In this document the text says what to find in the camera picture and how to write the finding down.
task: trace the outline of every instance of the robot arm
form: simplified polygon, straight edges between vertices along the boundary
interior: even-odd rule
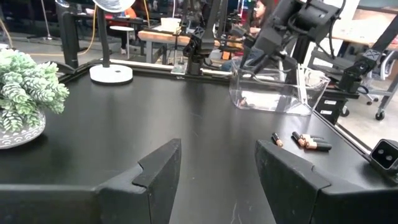
[[[292,39],[291,36],[305,35],[319,43],[329,33],[330,26],[338,19],[341,11],[342,9],[317,0],[281,0],[262,25],[258,36],[246,38],[241,67],[246,63],[251,47],[263,51],[263,56],[250,64],[255,67],[253,72],[256,74],[264,67],[288,57],[282,55],[281,51],[286,42]]]
[[[373,70],[381,58],[384,50],[388,48],[390,43],[398,34],[398,15],[392,20],[387,29],[369,50],[362,54],[361,58],[355,61],[354,65],[346,68],[343,77],[337,83],[337,87],[348,93],[356,93],[362,77]]]

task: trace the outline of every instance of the succulent plant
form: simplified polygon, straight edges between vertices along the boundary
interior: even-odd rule
[[[18,132],[40,124],[40,110],[63,111],[69,95],[55,63],[36,64],[17,50],[0,51],[0,130]]]

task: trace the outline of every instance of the aa battery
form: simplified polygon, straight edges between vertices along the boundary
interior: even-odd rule
[[[313,142],[307,142],[305,147],[311,150],[328,152],[331,149],[331,144],[313,141]]]
[[[302,139],[310,139],[310,138],[312,138],[312,139],[323,139],[323,137],[314,136],[312,134],[302,134],[302,135],[300,135],[300,138],[302,138]]]
[[[272,140],[275,142],[275,144],[279,147],[282,147],[284,145],[284,143],[282,142],[282,140],[279,139],[278,134],[277,133],[272,133]]]
[[[292,133],[292,136],[293,136],[294,140],[296,140],[296,142],[297,142],[301,147],[304,147],[304,146],[305,146],[305,140],[302,139],[302,138],[300,137],[300,135],[299,135],[297,132],[294,131],[294,132]]]

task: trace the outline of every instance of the desk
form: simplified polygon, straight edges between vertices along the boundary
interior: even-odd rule
[[[149,32],[149,31],[145,31],[145,30],[138,32],[138,37],[141,40],[147,42],[147,44],[146,44],[146,46],[147,46],[146,62],[147,63],[153,63],[152,54],[148,54],[148,52],[153,52],[153,43],[154,42],[162,43],[162,44],[175,44],[175,38],[176,38],[176,36],[173,36],[172,34],[163,34],[160,32]],[[178,36],[177,45],[186,46],[189,43],[189,40],[190,40],[190,38],[187,36]],[[220,46],[220,42],[218,42],[217,40],[215,40],[214,44],[215,44],[215,47]],[[235,44],[235,43],[228,43],[228,46],[243,48],[242,44]]]
[[[254,145],[277,132],[285,150],[331,174],[369,190],[388,187],[353,143],[317,113],[302,117],[239,110],[227,86],[142,77],[153,73],[135,70],[134,82],[125,86],[98,86],[88,74],[67,83],[70,96],[63,114],[46,113],[46,140],[1,151],[0,184],[96,185],[181,138],[180,182],[170,223],[274,224]],[[333,149],[328,154],[300,150],[290,139],[292,131],[323,136]]]
[[[370,19],[337,21],[333,27],[333,38],[372,47],[389,22]],[[390,44],[388,50],[398,50],[398,44]]]

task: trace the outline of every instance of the white pot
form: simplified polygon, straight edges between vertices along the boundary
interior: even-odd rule
[[[45,115],[40,112],[40,124],[33,128],[23,127],[17,133],[10,131],[1,131],[0,134],[0,149],[10,149],[12,147],[20,146],[40,136],[45,127]]]

